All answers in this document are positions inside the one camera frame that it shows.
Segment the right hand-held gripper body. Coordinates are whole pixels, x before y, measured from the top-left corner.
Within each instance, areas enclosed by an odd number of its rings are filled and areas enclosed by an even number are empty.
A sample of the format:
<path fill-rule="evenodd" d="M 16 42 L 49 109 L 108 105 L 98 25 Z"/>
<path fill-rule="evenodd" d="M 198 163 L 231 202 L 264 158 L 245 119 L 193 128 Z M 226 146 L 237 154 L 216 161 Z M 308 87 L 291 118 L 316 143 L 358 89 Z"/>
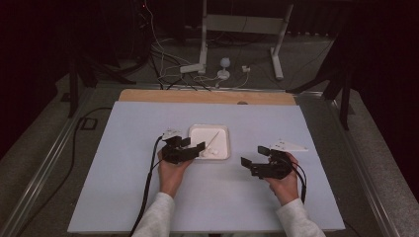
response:
<path fill-rule="evenodd" d="M 301 180 L 306 179 L 303 169 L 298 165 L 295 166 L 294 162 L 288 156 L 288 152 L 307 151 L 306 147 L 279 139 L 267 148 L 271 150 L 271 154 L 267 156 L 270 161 L 266 164 L 252 162 L 250 167 L 252 176 L 256 176 L 259 179 L 274 178 L 280 180 L 286 177 L 291 171 L 295 171 Z"/>

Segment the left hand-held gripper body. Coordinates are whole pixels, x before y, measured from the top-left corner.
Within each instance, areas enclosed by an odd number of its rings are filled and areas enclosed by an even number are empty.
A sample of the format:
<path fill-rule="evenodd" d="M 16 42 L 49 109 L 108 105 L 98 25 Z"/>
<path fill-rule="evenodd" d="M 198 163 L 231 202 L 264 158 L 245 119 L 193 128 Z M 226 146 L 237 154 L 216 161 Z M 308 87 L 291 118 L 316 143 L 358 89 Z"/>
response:
<path fill-rule="evenodd" d="M 161 152 L 163 159 L 172 164 L 179 164 L 192 159 L 195 159 L 198 155 L 194 152 L 191 144 L 186 147 L 181 147 L 180 143 L 183 137 L 181 131 L 176 129 L 167 129 L 162 136 L 162 140 L 165 142 Z"/>

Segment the white square tray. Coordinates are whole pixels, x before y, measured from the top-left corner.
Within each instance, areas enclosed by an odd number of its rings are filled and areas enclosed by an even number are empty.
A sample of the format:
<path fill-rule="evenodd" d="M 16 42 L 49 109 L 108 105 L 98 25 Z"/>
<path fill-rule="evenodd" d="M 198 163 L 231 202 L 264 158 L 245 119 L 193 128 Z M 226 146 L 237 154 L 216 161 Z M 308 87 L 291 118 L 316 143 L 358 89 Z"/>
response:
<path fill-rule="evenodd" d="M 204 151 L 210 152 L 210 149 L 216 149 L 219 151 L 218 155 L 209 155 L 209 157 L 203 157 L 203 151 L 199 154 L 201 160 L 226 160 L 230 157 L 230 139 L 228 127 L 220 124 L 194 124 L 189 128 L 189 137 L 193 146 L 198 145 L 201 142 L 207 144 L 219 131 L 219 135 L 211 145 L 209 149 Z"/>

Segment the person's left hand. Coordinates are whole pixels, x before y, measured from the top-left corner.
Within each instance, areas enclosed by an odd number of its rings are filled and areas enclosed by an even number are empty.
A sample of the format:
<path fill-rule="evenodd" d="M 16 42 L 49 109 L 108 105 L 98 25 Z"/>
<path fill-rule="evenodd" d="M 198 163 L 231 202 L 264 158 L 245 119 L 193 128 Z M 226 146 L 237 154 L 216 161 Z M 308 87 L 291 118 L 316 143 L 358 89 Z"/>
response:
<path fill-rule="evenodd" d="M 172 164 L 163 159 L 162 152 L 158 152 L 159 165 L 159 191 L 171 198 L 176 196 L 187 168 L 193 163 L 192 160 L 183 162 L 181 164 Z"/>

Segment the person's right hand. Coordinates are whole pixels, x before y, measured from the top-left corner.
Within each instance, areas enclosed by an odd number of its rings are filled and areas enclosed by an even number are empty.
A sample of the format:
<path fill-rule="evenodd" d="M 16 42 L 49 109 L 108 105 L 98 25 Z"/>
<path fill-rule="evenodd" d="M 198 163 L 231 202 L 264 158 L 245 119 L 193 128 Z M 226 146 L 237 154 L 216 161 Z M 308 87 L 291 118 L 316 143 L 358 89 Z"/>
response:
<path fill-rule="evenodd" d="M 265 181 L 268 182 L 271 191 L 281 205 L 286 205 L 298 198 L 297 174 L 295 171 L 291 171 L 283 179 L 265 178 Z"/>

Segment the wooden table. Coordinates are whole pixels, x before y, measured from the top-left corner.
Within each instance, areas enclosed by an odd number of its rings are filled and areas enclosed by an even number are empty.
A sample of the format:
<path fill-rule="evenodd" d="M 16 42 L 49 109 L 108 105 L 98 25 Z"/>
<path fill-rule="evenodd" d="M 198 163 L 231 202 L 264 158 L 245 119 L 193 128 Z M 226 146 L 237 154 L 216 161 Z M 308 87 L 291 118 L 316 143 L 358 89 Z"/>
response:
<path fill-rule="evenodd" d="M 295 106 L 292 94 L 267 92 L 210 92 L 125 89 L 122 102 L 199 103 L 230 105 L 279 105 Z"/>

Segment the light blue table mat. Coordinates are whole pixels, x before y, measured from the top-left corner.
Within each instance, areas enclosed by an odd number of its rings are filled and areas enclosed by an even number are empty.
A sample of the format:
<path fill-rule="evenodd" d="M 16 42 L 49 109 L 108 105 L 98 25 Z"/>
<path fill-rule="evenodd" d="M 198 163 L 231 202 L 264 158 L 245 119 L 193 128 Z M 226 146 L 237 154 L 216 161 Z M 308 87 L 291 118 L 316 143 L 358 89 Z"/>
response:
<path fill-rule="evenodd" d="M 326 231 L 344 223 L 298 106 L 117 102 L 76 204 L 71 233 L 129 232 L 145 194 L 156 195 L 152 152 L 164 130 L 186 133 L 194 124 L 228 127 L 231 155 L 222 161 L 196 160 L 176 194 L 174 232 L 276 232 L 279 202 L 269 185 L 241 166 L 241 157 L 266 162 L 257 152 L 279 139 L 303 146 L 295 154 L 307 176 L 304 206 Z"/>

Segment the white power strip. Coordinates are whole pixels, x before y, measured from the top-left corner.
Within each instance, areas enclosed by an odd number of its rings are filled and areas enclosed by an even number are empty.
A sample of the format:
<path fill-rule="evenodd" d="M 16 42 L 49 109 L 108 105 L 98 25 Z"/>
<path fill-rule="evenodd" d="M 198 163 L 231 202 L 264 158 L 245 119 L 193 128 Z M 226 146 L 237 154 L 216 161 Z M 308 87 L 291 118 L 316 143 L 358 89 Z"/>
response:
<path fill-rule="evenodd" d="M 186 73 L 191 73 L 191 72 L 202 71 L 204 69 L 205 69 L 205 66 L 203 64 L 197 63 L 197 64 L 181 66 L 180 67 L 180 73 L 181 74 L 186 74 Z"/>

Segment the small round white device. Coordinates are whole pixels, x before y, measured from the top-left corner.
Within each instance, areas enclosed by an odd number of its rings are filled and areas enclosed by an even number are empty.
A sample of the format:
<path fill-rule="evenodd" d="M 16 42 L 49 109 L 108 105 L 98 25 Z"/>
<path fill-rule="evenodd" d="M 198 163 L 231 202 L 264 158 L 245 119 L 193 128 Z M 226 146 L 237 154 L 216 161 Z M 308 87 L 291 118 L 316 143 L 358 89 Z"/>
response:
<path fill-rule="evenodd" d="M 217 72 L 217 77 L 222 80 L 226 80 L 230 77 L 230 73 L 227 68 L 230 66 L 230 59 L 228 57 L 224 57 L 220 61 L 221 70 Z"/>

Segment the black angled stand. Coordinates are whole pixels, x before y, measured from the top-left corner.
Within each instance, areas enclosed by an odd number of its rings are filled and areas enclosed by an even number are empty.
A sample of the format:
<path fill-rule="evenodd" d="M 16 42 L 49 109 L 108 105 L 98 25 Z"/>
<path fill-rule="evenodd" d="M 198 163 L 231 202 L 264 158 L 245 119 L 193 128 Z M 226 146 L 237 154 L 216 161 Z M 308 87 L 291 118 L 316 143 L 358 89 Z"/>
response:
<path fill-rule="evenodd" d="M 342 38 L 337 37 L 320 65 L 316 76 L 305 84 L 287 89 L 287 92 L 300 94 L 322 82 L 328 81 L 322 97 L 330 101 L 335 100 L 338 94 L 341 94 L 339 120 L 342 126 L 348 130 L 349 100 L 354 70 L 354 62 L 344 52 Z"/>

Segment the black tripod stand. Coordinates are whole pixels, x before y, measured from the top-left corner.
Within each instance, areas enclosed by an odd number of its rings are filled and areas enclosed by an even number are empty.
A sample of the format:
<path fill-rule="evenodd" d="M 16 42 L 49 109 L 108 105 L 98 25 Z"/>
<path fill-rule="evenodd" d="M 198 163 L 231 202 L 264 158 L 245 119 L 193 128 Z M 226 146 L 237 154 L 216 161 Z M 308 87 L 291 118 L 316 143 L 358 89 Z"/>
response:
<path fill-rule="evenodd" d="M 82 81 L 87 87 L 95 87 L 98 80 L 94 74 L 97 69 L 105 73 L 112 79 L 121 84 L 133 85 L 134 82 L 119 75 L 117 72 L 111 70 L 105 65 L 95 61 L 92 57 L 85 53 L 78 51 L 71 51 L 68 54 L 69 67 L 69 94 L 68 99 L 70 103 L 68 116 L 73 118 L 79 107 L 79 86 L 78 82 Z"/>

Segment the metal floor rail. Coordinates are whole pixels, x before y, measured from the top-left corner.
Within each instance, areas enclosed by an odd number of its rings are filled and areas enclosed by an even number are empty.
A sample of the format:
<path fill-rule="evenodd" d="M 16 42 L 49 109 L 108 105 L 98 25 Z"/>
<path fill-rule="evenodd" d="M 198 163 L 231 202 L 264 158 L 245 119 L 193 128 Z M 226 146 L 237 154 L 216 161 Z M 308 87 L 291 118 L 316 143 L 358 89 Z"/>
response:
<path fill-rule="evenodd" d="M 373 183 L 373 179 L 366 167 L 364 159 L 358 150 L 352 135 L 349 130 L 346 130 L 340 121 L 340 111 L 335 101 L 326 100 L 326 107 L 333 117 L 333 122 L 344 140 L 345 147 L 349 152 L 349 157 L 354 165 L 355 172 L 363 188 L 365 196 L 369 202 L 371 210 L 376 218 L 377 224 L 383 237 L 400 237 L 398 231 L 395 229 L 393 222 L 389 219 L 387 211 L 385 210 L 377 189 Z"/>
<path fill-rule="evenodd" d="M 81 93 L 73 116 L 53 100 L 0 161 L 0 237 L 17 236 L 93 93 Z"/>

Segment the black square floor frame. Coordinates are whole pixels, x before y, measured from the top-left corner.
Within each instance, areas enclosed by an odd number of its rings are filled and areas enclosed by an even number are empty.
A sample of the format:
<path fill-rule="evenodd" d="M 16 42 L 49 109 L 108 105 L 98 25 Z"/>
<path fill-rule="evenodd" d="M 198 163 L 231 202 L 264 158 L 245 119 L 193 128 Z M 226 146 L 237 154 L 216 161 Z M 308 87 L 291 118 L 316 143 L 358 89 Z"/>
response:
<path fill-rule="evenodd" d="M 96 118 L 84 118 L 81 123 L 81 130 L 95 130 L 98 124 Z"/>

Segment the white metal stand frame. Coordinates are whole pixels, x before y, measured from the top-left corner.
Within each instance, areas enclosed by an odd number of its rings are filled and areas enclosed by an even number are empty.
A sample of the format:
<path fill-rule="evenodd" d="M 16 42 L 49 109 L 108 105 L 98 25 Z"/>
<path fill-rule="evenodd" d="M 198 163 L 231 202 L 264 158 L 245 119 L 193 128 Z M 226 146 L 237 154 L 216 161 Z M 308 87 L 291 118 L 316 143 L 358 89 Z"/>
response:
<path fill-rule="evenodd" d="M 202 39 L 198 70 L 199 75 L 205 75 L 208 59 L 207 32 L 231 32 L 231 33 L 251 33 L 277 35 L 278 41 L 274 47 L 270 48 L 270 56 L 274 68 L 275 78 L 284 78 L 284 72 L 279 58 L 280 49 L 288 28 L 290 17 L 293 11 L 293 4 L 286 5 L 285 14 L 281 18 L 235 16 L 235 15 L 215 15 L 208 13 L 208 0 L 203 0 L 202 16 Z"/>

